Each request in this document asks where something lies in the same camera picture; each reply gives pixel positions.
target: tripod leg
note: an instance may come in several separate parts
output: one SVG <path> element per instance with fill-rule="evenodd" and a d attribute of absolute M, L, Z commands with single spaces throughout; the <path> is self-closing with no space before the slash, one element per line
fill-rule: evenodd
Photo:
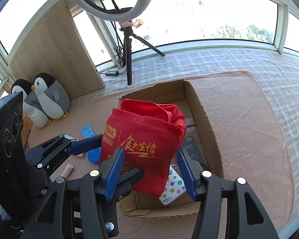
<path fill-rule="evenodd" d="M 143 44 L 147 45 L 150 49 L 154 50 L 157 54 L 160 54 L 161 56 L 165 56 L 161 51 L 159 51 L 156 47 L 154 47 L 152 44 L 148 43 L 145 39 L 141 38 L 140 36 L 137 36 L 136 34 L 132 35 L 132 37 L 136 38 Z"/>
<path fill-rule="evenodd" d="M 126 57 L 126 74 L 128 76 L 128 85 L 132 84 L 132 39 L 125 38 L 125 57 Z"/>

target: blue round object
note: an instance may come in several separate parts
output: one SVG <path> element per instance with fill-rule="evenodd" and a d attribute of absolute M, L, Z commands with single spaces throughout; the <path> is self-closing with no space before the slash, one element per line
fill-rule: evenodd
<path fill-rule="evenodd" d="M 96 148 L 88 152 L 88 159 L 91 163 L 97 164 L 100 160 L 101 148 Z"/>

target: penguin white belly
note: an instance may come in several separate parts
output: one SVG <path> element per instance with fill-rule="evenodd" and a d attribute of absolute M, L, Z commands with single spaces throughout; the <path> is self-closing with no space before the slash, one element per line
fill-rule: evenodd
<path fill-rule="evenodd" d="M 42 111 L 25 102 L 23 102 L 23 112 L 28 114 L 29 118 L 38 128 L 45 127 L 49 121 L 48 117 Z"/>
<path fill-rule="evenodd" d="M 45 93 L 41 93 L 38 97 L 41 107 L 45 113 L 53 119 L 59 119 L 64 115 L 61 107 L 51 100 Z"/>

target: white tissue package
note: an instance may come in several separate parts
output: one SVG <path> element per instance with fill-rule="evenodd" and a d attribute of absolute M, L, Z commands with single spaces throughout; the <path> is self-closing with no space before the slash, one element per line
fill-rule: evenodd
<path fill-rule="evenodd" d="M 163 194 L 159 197 L 164 205 L 168 205 L 186 191 L 183 179 L 170 166 L 168 179 Z"/>

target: white window frame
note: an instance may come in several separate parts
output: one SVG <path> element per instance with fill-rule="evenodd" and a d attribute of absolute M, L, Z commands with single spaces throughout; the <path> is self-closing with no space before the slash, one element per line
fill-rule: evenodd
<path fill-rule="evenodd" d="M 34 15 L 34 17 L 26 25 L 19 38 L 17 39 L 15 45 L 13 46 L 9 55 L 1 45 L 0 42 L 0 79 L 6 80 L 10 85 L 15 81 L 14 76 L 12 75 L 8 64 L 9 60 L 15 53 L 17 47 L 21 41 L 25 38 L 26 34 L 33 27 L 36 21 L 40 18 L 40 15 L 43 15 L 56 1 L 58 0 L 48 0 Z M 289 13 L 293 14 L 297 19 L 299 19 L 299 8 L 292 0 L 271 0 L 278 5 L 278 15 L 277 15 L 277 27 L 273 44 L 267 44 L 262 42 L 255 41 L 246 41 L 246 40 L 198 40 L 198 41 L 189 41 L 189 42 L 180 42 L 176 44 L 165 44 L 159 46 L 160 50 L 164 53 L 170 53 L 175 51 L 189 50 L 189 49 L 203 49 L 203 48 L 213 48 L 213 47 L 243 47 L 243 48 L 259 48 L 267 49 L 272 51 L 277 51 L 280 54 L 286 53 L 293 56 L 299 57 L 299 52 L 284 48 L 284 43 L 287 35 L 288 28 L 288 16 Z M 68 6 L 72 16 L 74 17 L 82 11 L 82 9 L 74 2 L 74 0 L 67 0 Z M 101 0 L 96 1 L 96 4 L 101 5 Z M 112 61 L 105 62 L 101 65 L 98 65 L 96 68 L 98 71 L 105 71 L 113 66 L 118 66 L 116 60 L 115 52 L 113 47 L 117 46 L 116 34 L 113 30 L 112 25 L 109 22 L 105 22 L 94 16 L 89 16 L 93 26 L 95 27 L 97 33 L 99 34 L 102 42 L 104 43 L 108 53 L 111 56 Z M 141 51 L 134 52 L 132 54 L 132 60 L 145 59 L 149 57 L 156 56 L 156 53 L 150 49 L 145 49 Z"/>

